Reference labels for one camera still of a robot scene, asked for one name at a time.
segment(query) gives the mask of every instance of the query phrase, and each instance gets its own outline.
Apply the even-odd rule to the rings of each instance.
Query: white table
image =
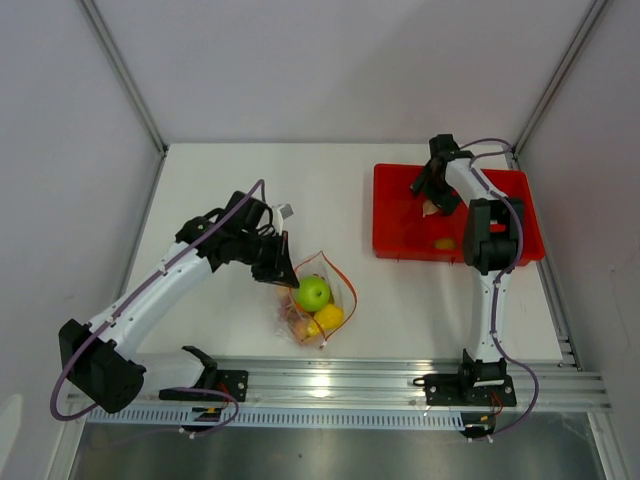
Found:
[[[354,284],[355,317],[319,351],[277,333],[274,287],[232,264],[185,295],[141,345],[141,352],[194,345],[220,356],[433,359],[458,361],[470,322],[466,265],[382,260],[371,247],[373,167],[424,164],[425,145],[176,144],[169,149],[131,276],[138,282],[164,255],[185,221],[224,207],[258,178],[270,204],[291,203],[294,264],[324,250]],[[506,168],[504,157],[483,167]],[[504,341],[514,357],[561,357],[535,264],[513,274]]]

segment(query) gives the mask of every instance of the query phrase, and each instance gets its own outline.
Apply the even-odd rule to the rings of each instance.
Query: fruit in tray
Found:
[[[300,288],[295,291],[294,298],[302,310],[314,313],[329,303],[331,289],[322,278],[310,275],[300,279]]]
[[[450,237],[439,238],[433,242],[433,248],[436,250],[455,250],[456,241]]]
[[[313,320],[310,321],[307,326],[307,335],[310,337],[318,335],[320,328],[322,328],[325,333],[338,328],[344,320],[344,311],[333,303],[328,303],[322,310],[316,312]]]

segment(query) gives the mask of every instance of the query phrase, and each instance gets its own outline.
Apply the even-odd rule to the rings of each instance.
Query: metal frame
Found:
[[[167,145],[164,140],[162,140],[162,136],[158,131],[156,122],[153,120],[151,113],[149,113],[149,109],[147,108],[131,73],[129,73],[129,69],[127,68],[124,58],[113,40],[113,36],[111,35],[107,24],[100,14],[98,6],[95,4],[94,0],[77,0],[77,4],[87,19],[89,28],[91,28],[91,31],[95,35],[98,44],[102,48],[102,52],[109,62],[111,70],[118,80],[118,83],[122,87],[123,93],[126,95],[134,111],[140,118],[143,127],[147,131],[147,134],[156,149],[161,155],[164,155],[167,150]]]
[[[123,275],[120,291],[124,291],[162,172],[167,145],[163,141],[95,1],[77,0],[77,3],[87,18],[88,24],[95,34],[125,95],[130,100],[147,134],[162,156],[147,200],[145,213],[140,223],[135,246],[132,249],[126,272]],[[515,156],[514,161],[511,162],[512,168],[519,168],[519,155],[536,126],[542,120],[545,111],[551,105],[560,87],[564,84],[571,67],[584,49],[588,38],[593,33],[599,19],[605,12],[605,7],[609,3],[610,0],[594,0],[582,19],[558,67],[546,85],[536,108],[527,119],[514,143],[513,152]],[[581,371],[570,343],[566,311],[558,293],[558,285],[549,261],[545,260],[540,264],[539,272],[558,333],[558,341],[563,352],[563,362],[560,365],[540,364],[533,366],[541,381],[540,398],[536,411],[588,412],[594,435],[596,436],[601,461],[607,472],[607,478],[629,478],[628,471],[625,468],[624,457],[615,436],[611,420],[611,405],[606,394],[604,382],[597,373]],[[398,418],[404,418],[406,415],[413,417],[416,412],[422,416],[428,413],[436,418],[457,413],[455,409],[432,408],[427,411],[424,393],[419,388],[411,385],[413,378],[425,373],[453,372],[456,368],[453,364],[423,360],[372,360],[365,362],[339,359],[320,361],[317,359],[257,358],[224,358],[219,361],[219,364],[221,368],[245,369],[250,372],[248,398],[243,406],[248,407],[249,413],[252,414],[275,415],[277,412],[295,411],[297,415],[305,415],[307,414],[305,412],[315,412],[317,409],[321,409],[327,415],[334,415],[338,419],[332,420],[332,424],[340,425],[341,422],[345,421],[345,418],[353,418],[357,414],[369,415],[369,417],[374,415],[376,418],[382,419],[379,420],[382,422],[385,422],[385,419],[394,418],[396,419],[394,422],[397,422]],[[520,396],[519,407],[515,410],[523,410],[527,405],[527,400],[532,395],[531,380],[525,372],[512,369],[511,373],[514,377],[516,391]],[[76,391],[69,395],[68,400],[71,408],[75,410],[80,407],[80,404],[86,404],[87,399]],[[185,405],[162,403],[163,409],[168,409],[170,412],[179,412],[175,418],[172,417],[172,422],[182,418],[181,415],[183,413],[180,412],[185,412]],[[136,401],[132,405],[130,413],[123,413],[121,417],[111,418],[110,420],[120,421],[126,419],[128,423],[139,423],[142,422],[140,420],[142,418],[141,415],[145,414],[145,412],[151,415],[149,412],[157,412],[159,408],[159,400],[157,398],[147,397]],[[269,422],[260,421],[260,419],[264,420],[264,418],[267,417],[258,417],[256,423],[255,417],[251,417],[248,422],[253,422],[252,424],[255,425],[269,426]],[[290,418],[295,417],[287,417],[287,420],[278,418],[277,421],[271,421],[270,423],[275,423],[278,426],[295,426],[295,421],[290,420]],[[99,413],[93,414],[89,418],[89,421],[110,420],[105,420],[105,416]],[[405,428],[400,423],[393,425],[392,428]],[[81,422],[72,422],[65,426],[58,450],[52,461],[49,479],[67,478],[83,426],[84,423]],[[376,426],[373,424],[368,425],[368,427],[372,428]]]
[[[584,50],[587,40],[593,34],[598,21],[602,18],[606,7],[610,3],[610,0],[593,0],[593,3],[590,5],[587,13],[580,22],[576,33],[571,39],[567,50],[562,56],[560,63],[545,86],[540,99],[533,109],[533,112],[529,115],[529,118],[525,122],[524,127],[513,144],[514,153],[516,155],[522,153],[527,141],[533,134],[536,126],[542,120],[543,115],[551,105],[551,102],[558,94],[560,87],[564,84],[569,72],[571,71],[571,67],[575,64],[580,52]]]
[[[469,412],[483,407],[427,407],[425,394],[412,384],[426,373],[454,373],[457,364],[418,360],[305,360],[265,358],[217,358],[225,370],[247,370],[249,387],[243,407],[276,409],[375,410],[386,415],[402,411]],[[540,381],[539,412],[611,412],[602,377],[598,373],[560,369],[557,365],[533,366]],[[533,396],[527,372],[512,368],[518,406],[523,411]],[[74,389],[69,403],[86,404],[87,397]],[[184,407],[181,402],[160,402],[157,396],[138,398],[134,408],[158,405]],[[215,406],[202,402],[199,406]]]
[[[209,426],[211,423],[199,421],[200,412],[192,407],[148,406],[128,407],[115,415],[102,410],[94,410],[89,415],[89,423],[169,426]],[[220,414],[221,422],[233,415],[229,410]],[[320,428],[349,430],[450,430],[462,431],[464,424],[459,412],[400,411],[389,415],[387,411],[340,410],[308,408],[266,408],[244,407],[233,421],[234,427],[271,428]]]

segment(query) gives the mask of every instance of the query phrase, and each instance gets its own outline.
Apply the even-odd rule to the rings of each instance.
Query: gray floor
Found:
[[[504,422],[510,419],[503,415]],[[89,425],[72,479],[604,479],[586,415],[536,414],[493,444],[455,432],[227,428],[190,441]]]

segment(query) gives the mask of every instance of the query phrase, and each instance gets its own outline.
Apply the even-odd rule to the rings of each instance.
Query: white surface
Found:
[[[640,4],[611,3],[524,162],[572,338],[640,478]]]
[[[45,477],[58,329],[115,293],[157,160],[74,2],[0,2],[0,405],[26,413],[3,479]]]
[[[514,139],[591,0],[99,0],[175,142]]]
[[[294,262],[324,249],[352,281],[359,303],[324,351],[300,347],[274,333],[274,287],[254,282],[248,267],[233,264],[187,293],[141,351],[192,344],[216,356],[458,360],[470,327],[469,267],[381,260],[371,248],[374,165],[427,159],[424,145],[172,145],[132,282],[158,261],[185,221],[226,205],[234,190],[247,191],[264,178],[269,203],[293,206],[286,227]],[[493,164],[504,166],[505,160]],[[526,360],[557,361],[558,343],[535,265],[516,270],[510,292],[507,350]]]

